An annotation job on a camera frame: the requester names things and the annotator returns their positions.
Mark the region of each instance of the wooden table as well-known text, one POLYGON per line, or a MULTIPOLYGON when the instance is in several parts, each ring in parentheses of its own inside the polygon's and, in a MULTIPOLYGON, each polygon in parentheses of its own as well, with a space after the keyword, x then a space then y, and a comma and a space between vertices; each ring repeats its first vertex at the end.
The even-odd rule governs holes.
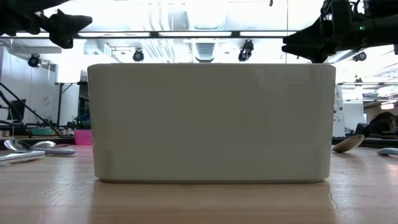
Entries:
POLYGON ((90 147, 0 167, 0 223, 398 223, 398 157, 332 154, 316 184, 109 184, 90 147))

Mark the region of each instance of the black chair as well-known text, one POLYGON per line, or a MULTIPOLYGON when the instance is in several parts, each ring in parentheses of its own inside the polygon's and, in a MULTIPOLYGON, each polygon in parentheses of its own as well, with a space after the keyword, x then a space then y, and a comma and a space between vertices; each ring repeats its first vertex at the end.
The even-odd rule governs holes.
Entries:
POLYGON ((368 129, 366 128, 368 124, 358 123, 355 129, 355 135, 363 134, 365 137, 369 137, 368 129))

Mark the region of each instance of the pink bin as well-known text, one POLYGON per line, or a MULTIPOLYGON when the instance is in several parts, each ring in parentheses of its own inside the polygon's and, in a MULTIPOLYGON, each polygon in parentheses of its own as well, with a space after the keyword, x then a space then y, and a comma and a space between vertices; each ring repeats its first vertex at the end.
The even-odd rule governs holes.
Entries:
POLYGON ((75 130, 75 142, 79 146, 92 146, 91 130, 75 130))

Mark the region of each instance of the gray object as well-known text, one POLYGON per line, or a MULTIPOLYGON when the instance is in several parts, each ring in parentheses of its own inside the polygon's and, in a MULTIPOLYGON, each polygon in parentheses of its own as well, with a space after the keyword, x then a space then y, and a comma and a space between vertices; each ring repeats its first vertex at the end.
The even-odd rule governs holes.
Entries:
POLYGON ((6 140, 4 145, 7 149, 14 151, 15 153, 25 153, 29 151, 43 151, 46 154, 52 155, 73 155, 76 153, 73 149, 64 148, 65 145, 57 146, 52 141, 42 141, 30 146, 22 141, 18 140, 6 140))
POLYGON ((90 66, 95 176, 117 182, 323 180, 335 72, 324 64, 90 66))
POLYGON ((384 148, 384 149, 378 150, 377 153, 380 156, 388 156, 388 155, 398 156, 398 149, 397 148, 384 148))
POLYGON ((27 162, 35 159, 44 158, 44 152, 40 151, 29 151, 24 153, 6 153, 6 152, 8 151, 0 151, 0 165, 27 162))

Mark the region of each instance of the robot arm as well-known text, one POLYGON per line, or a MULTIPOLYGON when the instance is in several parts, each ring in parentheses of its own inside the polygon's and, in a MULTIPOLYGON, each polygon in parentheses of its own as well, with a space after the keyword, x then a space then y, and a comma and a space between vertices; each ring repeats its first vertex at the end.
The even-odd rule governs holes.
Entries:
POLYGON ((39 34, 46 30, 50 40, 64 49, 73 48, 73 36, 93 22, 88 16, 71 16, 61 10, 50 18, 42 11, 69 0, 0 0, 0 35, 15 36, 26 31, 39 34))
POLYGON ((398 0, 325 0, 320 17, 304 30, 284 38, 282 51, 323 63, 341 50, 398 43, 398 0))

